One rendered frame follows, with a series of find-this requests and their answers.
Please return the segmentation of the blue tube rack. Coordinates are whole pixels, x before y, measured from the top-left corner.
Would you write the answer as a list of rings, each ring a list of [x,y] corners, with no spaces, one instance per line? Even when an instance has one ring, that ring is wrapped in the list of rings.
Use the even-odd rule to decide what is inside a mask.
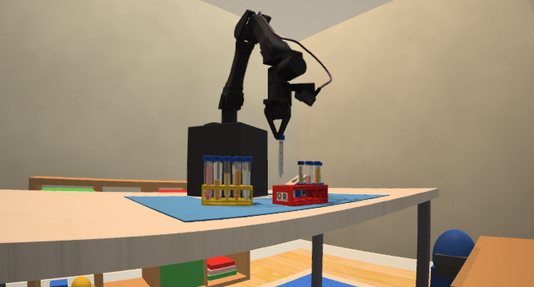
[[[295,184],[295,185],[324,185],[324,183],[319,183],[319,184]],[[295,197],[306,197],[306,190],[295,190]]]

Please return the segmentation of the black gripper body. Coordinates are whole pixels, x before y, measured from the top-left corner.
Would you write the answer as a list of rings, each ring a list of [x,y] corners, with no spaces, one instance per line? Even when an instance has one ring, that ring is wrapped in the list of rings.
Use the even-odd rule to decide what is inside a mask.
[[[281,82],[268,84],[268,99],[263,100],[263,105],[266,104],[264,110],[289,110],[291,114],[291,106],[288,98],[277,98],[277,83]],[[269,100],[269,98],[273,98],[273,100]]]

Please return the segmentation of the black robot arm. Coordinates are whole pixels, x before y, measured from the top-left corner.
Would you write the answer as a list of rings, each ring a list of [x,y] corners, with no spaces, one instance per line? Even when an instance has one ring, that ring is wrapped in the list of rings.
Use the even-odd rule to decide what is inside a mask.
[[[303,53],[291,50],[288,43],[277,37],[260,15],[247,10],[236,24],[234,37],[237,40],[233,64],[218,106],[218,109],[222,110],[221,123],[211,122],[205,125],[237,122],[237,111],[244,103],[243,82],[246,68],[250,54],[258,43],[263,64],[271,66],[268,68],[268,84],[281,82],[277,83],[277,98],[288,98],[292,106],[292,91],[295,91],[294,97],[298,101],[308,106],[313,105],[316,101],[315,83],[288,82],[305,73],[307,65]],[[245,42],[248,40],[249,42]]]

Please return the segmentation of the light blue mat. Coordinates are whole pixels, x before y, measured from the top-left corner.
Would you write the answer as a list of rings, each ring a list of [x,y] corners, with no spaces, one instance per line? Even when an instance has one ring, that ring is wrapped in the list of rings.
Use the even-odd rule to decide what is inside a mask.
[[[305,210],[304,208],[315,209],[331,205],[341,205],[355,201],[368,200],[366,198],[372,194],[360,194],[359,196],[351,198],[354,195],[356,194],[343,193],[340,196],[329,199],[328,203],[300,206],[276,205],[272,203],[272,197],[254,198],[253,201],[262,202],[253,202],[253,206],[201,205],[201,198],[189,196],[182,196],[185,199],[179,196],[124,197],[130,199],[131,201],[135,201],[140,205],[158,211],[159,213],[163,213],[169,217],[186,223],[196,221],[215,221],[240,217],[255,217],[275,213],[288,213]],[[390,194],[386,196],[385,195],[386,194],[375,194],[374,196],[369,197],[369,199],[390,196]],[[349,202],[343,202],[345,200]]]

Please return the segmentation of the red rack with round wells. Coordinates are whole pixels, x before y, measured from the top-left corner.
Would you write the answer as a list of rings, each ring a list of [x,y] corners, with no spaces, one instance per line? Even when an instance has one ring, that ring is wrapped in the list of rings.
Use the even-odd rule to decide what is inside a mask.
[[[294,190],[306,190],[306,197],[293,200]],[[308,200],[306,200],[308,199]],[[324,200],[324,201],[322,201]],[[321,202],[322,201],[322,202]],[[328,203],[328,185],[274,185],[273,204],[300,206]]]

